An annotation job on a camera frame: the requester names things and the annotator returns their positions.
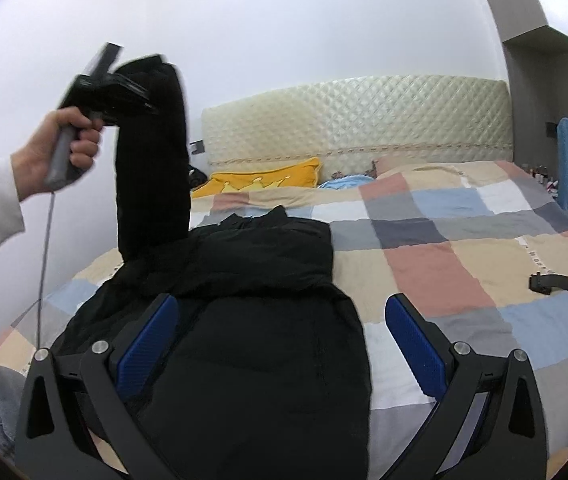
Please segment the black puffer jacket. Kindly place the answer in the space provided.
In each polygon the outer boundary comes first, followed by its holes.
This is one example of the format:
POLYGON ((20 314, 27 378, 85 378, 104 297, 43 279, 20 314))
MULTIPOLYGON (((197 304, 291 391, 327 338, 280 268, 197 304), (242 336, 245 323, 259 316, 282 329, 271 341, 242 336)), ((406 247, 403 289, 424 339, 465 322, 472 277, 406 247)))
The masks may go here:
POLYGON ((177 70, 158 55, 120 67, 142 86, 116 142, 122 268, 52 350, 85 351, 160 294, 182 319, 171 349, 127 403, 184 479, 363 479, 371 376, 362 324, 333 282, 327 224, 274 208, 192 228, 177 70))

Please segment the blue jeans legs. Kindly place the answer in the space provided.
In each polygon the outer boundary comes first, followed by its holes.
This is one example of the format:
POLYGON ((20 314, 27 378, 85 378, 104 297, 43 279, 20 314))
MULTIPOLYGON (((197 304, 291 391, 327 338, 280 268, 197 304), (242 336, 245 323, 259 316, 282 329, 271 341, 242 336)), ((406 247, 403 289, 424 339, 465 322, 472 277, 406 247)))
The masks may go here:
POLYGON ((14 461, 14 441, 25 384, 22 374, 0 366, 0 456, 9 463, 14 461))

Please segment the black bag on nightstand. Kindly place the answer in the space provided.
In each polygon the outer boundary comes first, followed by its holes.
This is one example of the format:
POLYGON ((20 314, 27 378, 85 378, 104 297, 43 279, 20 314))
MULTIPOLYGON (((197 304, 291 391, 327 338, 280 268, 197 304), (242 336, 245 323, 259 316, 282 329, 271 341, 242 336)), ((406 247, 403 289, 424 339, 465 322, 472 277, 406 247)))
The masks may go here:
POLYGON ((194 166, 188 166, 188 184, 191 190, 200 188, 209 181, 209 177, 200 169, 194 166))

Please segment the yellow crown pillow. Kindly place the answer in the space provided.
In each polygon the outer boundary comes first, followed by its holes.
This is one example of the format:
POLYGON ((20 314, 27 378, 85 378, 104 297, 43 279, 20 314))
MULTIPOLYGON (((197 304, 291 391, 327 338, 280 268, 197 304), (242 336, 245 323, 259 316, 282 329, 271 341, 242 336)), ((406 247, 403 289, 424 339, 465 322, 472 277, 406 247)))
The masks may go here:
POLYGON ((249 193, 271 188, 315 188, 319 183, 321 161, 317 157, 297 164, 265 171, 214 172, 209 181, 192 192, 192 198, 224 193, 249 193))

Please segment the cream quilted headboard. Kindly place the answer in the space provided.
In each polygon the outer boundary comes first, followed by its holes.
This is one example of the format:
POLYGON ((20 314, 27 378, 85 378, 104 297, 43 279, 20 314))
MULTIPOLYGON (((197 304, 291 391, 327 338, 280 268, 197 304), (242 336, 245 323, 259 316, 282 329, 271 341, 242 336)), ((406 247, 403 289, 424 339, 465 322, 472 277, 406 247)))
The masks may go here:
POLYGON ((510 160, 503 80, 366 76, 272 90, 201 114, 213 171, 262 171, 316 157, 321 177, 362 174, 391 155, 420 162, 510 160))

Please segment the light blue pillow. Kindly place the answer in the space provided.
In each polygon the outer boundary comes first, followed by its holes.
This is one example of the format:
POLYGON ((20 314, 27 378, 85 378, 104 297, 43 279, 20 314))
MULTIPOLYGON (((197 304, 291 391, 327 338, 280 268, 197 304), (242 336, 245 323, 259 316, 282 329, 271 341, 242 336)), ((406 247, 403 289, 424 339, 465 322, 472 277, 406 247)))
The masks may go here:
POLYGON ((374 178, 367 174, 351 174, 328 180, 319 185, 322 190, 346 190, 347 188, 358 188, 361 185, 372 183, 374 178))

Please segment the pink pillow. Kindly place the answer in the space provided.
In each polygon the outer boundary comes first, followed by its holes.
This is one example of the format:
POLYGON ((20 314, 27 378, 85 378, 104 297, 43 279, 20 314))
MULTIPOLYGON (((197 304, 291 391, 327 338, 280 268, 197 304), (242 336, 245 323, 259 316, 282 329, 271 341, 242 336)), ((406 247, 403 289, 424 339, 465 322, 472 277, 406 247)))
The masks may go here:
POLYGON ((395 171, 398 168, 407 166, 421 166, 426 164, 429 164, 429 160, 387 154, 373 160, 373 169, 375 176, 379 178, 382 174, 387 174, 387 172, 395 171))

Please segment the grey white wardrobe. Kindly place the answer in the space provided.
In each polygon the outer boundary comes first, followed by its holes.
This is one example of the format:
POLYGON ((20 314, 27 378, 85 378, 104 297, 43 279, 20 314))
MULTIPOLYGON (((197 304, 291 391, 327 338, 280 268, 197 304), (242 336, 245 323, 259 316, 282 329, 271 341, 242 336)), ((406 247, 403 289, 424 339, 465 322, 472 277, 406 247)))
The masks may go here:
POLYGON ((514 162, 558 166, 551 127, 568 118, 568 0, 487 0, 512 96, 514 162))

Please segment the grey wall socket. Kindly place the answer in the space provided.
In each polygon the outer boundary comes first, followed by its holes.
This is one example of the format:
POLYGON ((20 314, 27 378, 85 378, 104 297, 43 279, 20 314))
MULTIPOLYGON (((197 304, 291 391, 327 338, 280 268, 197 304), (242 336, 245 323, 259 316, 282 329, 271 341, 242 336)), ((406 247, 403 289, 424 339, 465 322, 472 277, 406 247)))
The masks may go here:
POLYGON ((205 144, 203 144, 203 140, 192 142, 191 144, 189 144, 189 147, 191 148, 192 155, 203 154, 206 151, 205 144))

